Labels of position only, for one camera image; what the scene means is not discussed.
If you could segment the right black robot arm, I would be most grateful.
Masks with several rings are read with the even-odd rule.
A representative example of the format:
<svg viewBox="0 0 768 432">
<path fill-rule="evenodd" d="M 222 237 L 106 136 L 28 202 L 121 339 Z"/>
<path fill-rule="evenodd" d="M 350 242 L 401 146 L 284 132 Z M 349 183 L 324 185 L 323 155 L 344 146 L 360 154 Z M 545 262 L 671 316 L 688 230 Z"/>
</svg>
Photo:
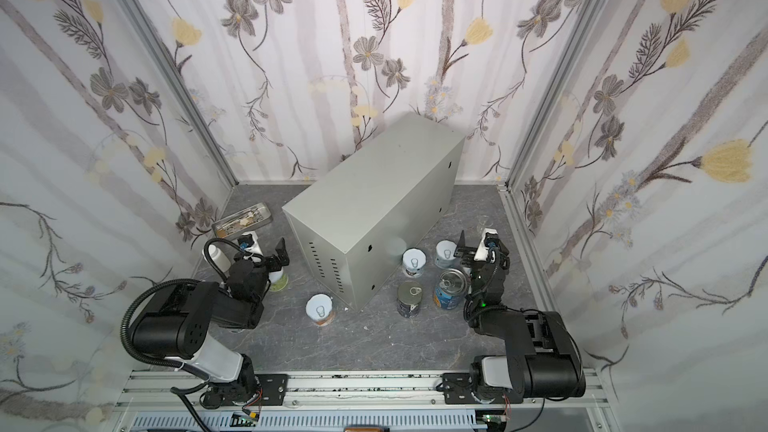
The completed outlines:
<svg viewBox="0 0 768 432">
<path fill-rule="evenodd" d="M 445 403 L 505 405 L 583 396 L 583 361 L 560 314 L 503 303 L 510 254 L 498 232 L 486 228 L 476 246 L 461 235 L 454 257 L 469 270 L 465 322 L 476 334 L 501 340 L 504 353 L 475 357 L 466 373 L 443 374 L 436 390 Z"/>
</svg>

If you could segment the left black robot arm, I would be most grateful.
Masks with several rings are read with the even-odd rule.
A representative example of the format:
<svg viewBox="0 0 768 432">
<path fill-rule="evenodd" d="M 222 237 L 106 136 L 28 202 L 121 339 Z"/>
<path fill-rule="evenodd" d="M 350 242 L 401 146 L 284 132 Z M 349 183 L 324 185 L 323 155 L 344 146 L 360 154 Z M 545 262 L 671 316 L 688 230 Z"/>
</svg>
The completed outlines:
<svg viewBox="0 0 768 432">
<path fill-rule="evenodd" d="M 256 373 L 250 357 L 229 349 L 209 328 L 257 327 L 268 292 L 290 263 L 285 240 L 266 254 L 253 232 L 234 241 L 214 237 L 204 245 L 203 257 L 219 279 L 172 279 L 141 293 L 120 324 L 123 348 L 141 363 L 200 379 L 196 386 L 171 390 L 189 410 L 195 408 L 193 394 L 207 410 L 282 405 L 287 375 Z"/>
</svg>

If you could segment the blue soup can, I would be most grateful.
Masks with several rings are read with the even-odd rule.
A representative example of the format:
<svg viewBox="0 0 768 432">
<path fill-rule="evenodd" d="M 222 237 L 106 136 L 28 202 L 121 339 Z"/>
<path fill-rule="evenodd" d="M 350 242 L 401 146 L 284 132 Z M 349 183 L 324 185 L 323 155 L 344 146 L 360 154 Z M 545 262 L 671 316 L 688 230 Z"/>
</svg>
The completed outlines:
<svg viewBox="0 0 768 432">
<path fill-rule="evenodd" d="M 454 310 L 464 299 L 468 289 L 467 275 L 459 269 L 441 272 L 434 287 L 433 300 L 442 310 Z"/>
</svg>

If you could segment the dark navy food can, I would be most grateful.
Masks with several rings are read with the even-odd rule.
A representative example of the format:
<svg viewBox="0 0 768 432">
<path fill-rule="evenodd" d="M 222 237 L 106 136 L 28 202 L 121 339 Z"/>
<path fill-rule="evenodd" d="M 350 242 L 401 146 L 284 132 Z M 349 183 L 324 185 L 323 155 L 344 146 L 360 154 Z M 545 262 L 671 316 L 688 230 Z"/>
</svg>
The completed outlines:
<svg viewBox="0 0 768 432">
<path fill-rule="evenodd" d="M 397 310 L 404 318 L 416 316 L 421 308 L 423 288 L 415 280 L 401 283 L 397 290 Z"/>
</svg>

